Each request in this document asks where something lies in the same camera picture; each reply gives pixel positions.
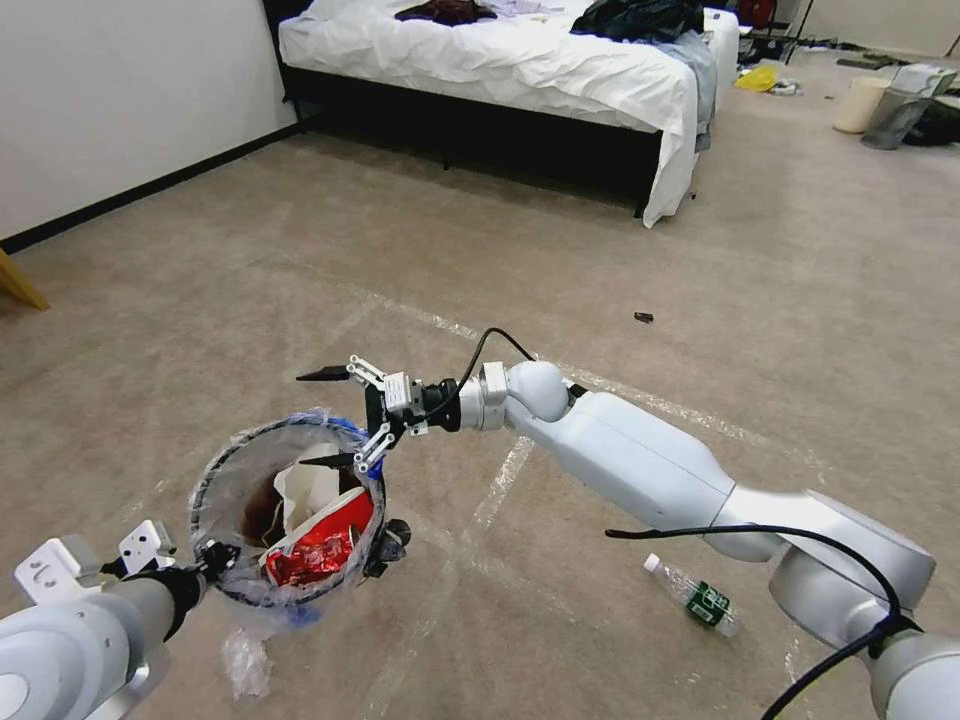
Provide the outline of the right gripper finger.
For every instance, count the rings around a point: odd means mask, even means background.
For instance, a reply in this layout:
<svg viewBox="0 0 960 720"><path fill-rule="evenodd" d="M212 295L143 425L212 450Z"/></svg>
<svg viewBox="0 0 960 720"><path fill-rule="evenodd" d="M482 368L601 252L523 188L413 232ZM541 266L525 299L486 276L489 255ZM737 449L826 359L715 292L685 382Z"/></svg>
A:
<svg viewBox="0 0 960 720"><path fill-rule="evenodd" d="M327 365L318 370L298 375L297 382L354 382L364 387L373 387L382 392L386 374L358 355L351 355L345 364Z"/></svg>
<svg viewBox="0 0 960 720"><path fill-rule="evenodd" d="M359 450L353 453L338 453L322 457L306 458L298 463L332 469L351 467L354 472L369 472L394 446L395 433L389 422L383 423Z"/></svg>

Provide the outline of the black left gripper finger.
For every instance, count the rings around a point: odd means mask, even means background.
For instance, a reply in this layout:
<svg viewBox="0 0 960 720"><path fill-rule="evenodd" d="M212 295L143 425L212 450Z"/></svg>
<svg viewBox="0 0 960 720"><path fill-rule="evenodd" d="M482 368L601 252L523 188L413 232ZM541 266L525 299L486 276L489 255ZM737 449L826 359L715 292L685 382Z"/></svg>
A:
<svg viewBox="0 0 960 720"><path fill-rule="evenodd" d="M207 582L217 582L231 570L240 555L241 548L217 539L207 539L197 550L200 573Z"/></svg>

